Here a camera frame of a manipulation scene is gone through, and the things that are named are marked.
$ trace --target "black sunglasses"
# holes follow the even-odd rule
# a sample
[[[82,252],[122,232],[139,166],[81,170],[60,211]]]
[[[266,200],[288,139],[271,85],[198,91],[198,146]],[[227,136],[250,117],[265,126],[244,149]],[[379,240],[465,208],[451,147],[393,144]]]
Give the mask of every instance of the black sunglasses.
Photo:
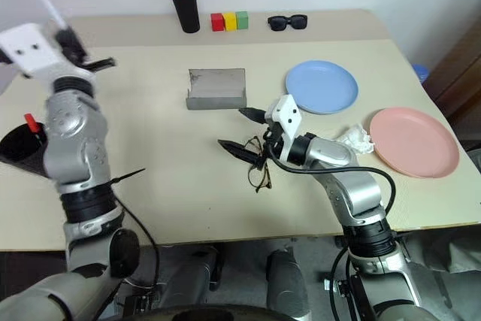
[[[305,29],[307,27],[307,15],[296,14],[289,18],[275,15],[268,18],[268,23],[275,32],[284,30],[288,24],[294,29]]]

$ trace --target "black cable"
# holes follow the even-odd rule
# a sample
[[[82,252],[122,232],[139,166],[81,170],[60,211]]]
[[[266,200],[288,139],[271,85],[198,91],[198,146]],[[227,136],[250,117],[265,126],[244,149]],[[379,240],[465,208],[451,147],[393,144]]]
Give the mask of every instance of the black cable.
[[[159,267],[160,267],[160,256],[159,256],[159,248],[157,247],[157,244],[156,242],[154,241],[153,237],[150,235],[149,231],[147,230],[147,228],[144,226],[144,224],[137,218],[137,216],[135,216],[123,203],[122,201],[119,200],[119,198],[114,195],[115,199],[117,202],[119,202],[119,204],[122,206],[122,208],[124,210],[126,210],[126,212],[129,214],[130,217],[132,217],[132,219],[138,224],[138,226],[142,229],[142,231],[144,231],[144,234],[147,236],[147,238],[149,239],[150,243],[152,244],[152,247],[156,253],[156,270],[154,272],[154,276],[153,276],[153,281],[152,281],[152,289],[151,289],[151,292],[155,292],[156,291],[156,286],[157,286],[157,279],[159,278]]]
[[[380,174],[383,176],[387,181],[389,182],[389,185],[391,187],[391,195],[389,196],[389,202],[386,207],[386,215],[389,213],[389,211],[392,208],[392,205],[394,204],[394,199],[396,197],[396,185],[394,183],[394,180],[392,177],[378,169],[378,168],[373,168],[373,167],[339,167],[339,168],[326,168],[326,169],[302,169],[302,168],[293,168],[289,167],[288,165],[284,165],[275,155],[274,149],[272,148],[272,144],[268,143],[267,144],[267,150],[269,152],[269,156],[272,158],[273,162],[277,165],[277,167],[283,169],[284,171],[290,172],[290,173],[297,173],[297,174],[329,174],[329,173],[341,173],[341,172],[372,172],[376,174]]]
[[[339,315],[337,314],[336,309],[336,301],[334,300],[334,277],[336,273],[337,265],[339,264],[340,259],[344,256],[344,253],[347,251],[347,246],[345,246],[336,256],[334,263],[332,264],[331,274],[329,275],[329,302],[331,303],[331,310],[332,316],[334,317],[334,321],[340,321]]]
[[[346,280],[349,290],[351,290],[351,259],[349,257],[346,259]]]

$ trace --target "green block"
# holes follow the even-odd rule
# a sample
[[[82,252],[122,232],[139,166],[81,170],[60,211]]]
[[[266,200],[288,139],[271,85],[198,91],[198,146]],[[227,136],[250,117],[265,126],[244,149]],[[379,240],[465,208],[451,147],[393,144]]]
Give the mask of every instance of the green block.
[[[249,28],[249,15],[246,11],[236,11],[235,17],[237,19],[237,29]]]

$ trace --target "black rubber wrist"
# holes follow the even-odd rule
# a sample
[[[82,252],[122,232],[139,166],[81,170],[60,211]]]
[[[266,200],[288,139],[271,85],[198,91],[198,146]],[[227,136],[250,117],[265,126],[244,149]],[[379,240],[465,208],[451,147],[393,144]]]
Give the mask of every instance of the black rubber wrist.
[[[84,222],[113,210],[115,195],[109,183],[60,196],[69,223]]]
[[[287,162],[295,165],[303,165],[306,162],[306,153],[312,138],[299,135],[292,143]]]
[[[347,244],[352,254],[359,257],[379,257],[391,253],[396,248],[386,219],[372,225],[343,227]]]
[[[53,91],[55,93],[69,89],[79,90],[93,98],[93,86],[85,79],[78,77],[62,77],[53,82]]]

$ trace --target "red block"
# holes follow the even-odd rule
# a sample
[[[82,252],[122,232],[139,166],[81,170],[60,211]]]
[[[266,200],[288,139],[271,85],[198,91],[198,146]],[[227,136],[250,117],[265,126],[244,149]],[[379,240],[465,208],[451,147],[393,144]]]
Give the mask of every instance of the red block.
[[[210,15],[213,32],[222,32],[224,30],[224,17],[221,13],[214,13]]]

